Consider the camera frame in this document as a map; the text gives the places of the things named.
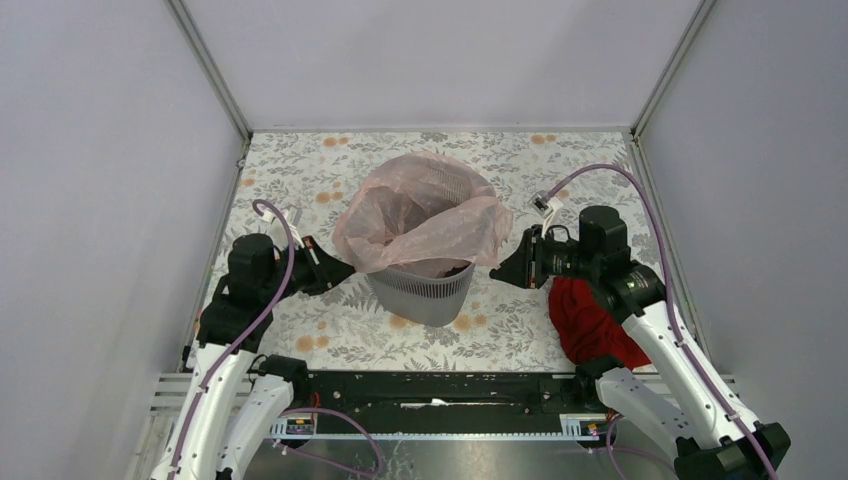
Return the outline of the pink plastic trash bag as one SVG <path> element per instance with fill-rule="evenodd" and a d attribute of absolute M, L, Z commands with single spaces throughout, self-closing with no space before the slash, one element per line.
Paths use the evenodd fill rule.
<path fill-rule="evenodd" d="M 388 268 L 439 278 L 469 265 L 494 267 L 513 214 L 494 186 L 451 157 L 393 158 L 364 180 L 332 235 L 358 272 Z"/>

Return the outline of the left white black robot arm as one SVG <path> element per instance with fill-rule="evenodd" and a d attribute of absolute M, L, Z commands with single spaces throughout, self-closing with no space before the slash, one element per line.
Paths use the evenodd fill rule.
<path fill-rule="evenodd" d="M 310 399 L 307 365 L 262 357 L 272 309 L 295 294 L 321 295 L 354 268 L 307 236 L 281 251 L 261 233 L 237 238 L 202 311 L 189 390 L 154 479 L 241 479 L 284 410 Z"/>

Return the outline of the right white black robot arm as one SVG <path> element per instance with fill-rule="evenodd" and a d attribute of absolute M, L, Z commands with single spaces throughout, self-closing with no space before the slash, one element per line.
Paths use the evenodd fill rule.
<path fill-rule="evenodd" d="M 631 257 L 617 210 L 590 206 L 579 236 L 558 241 L 540 225 L 525 230 L 491 278 L 536 289 L 552 277 L 584 280 L 595 301 L 646 354 L 671 396 L 643 387 L 611 357 L 578 368 L 575 402 L 623 415 L 660 446 L 680 479 L 774 479 L 791 445 L 778 423 L 763 423 L 716 372 L 676 318 L 666 285 Z"/>

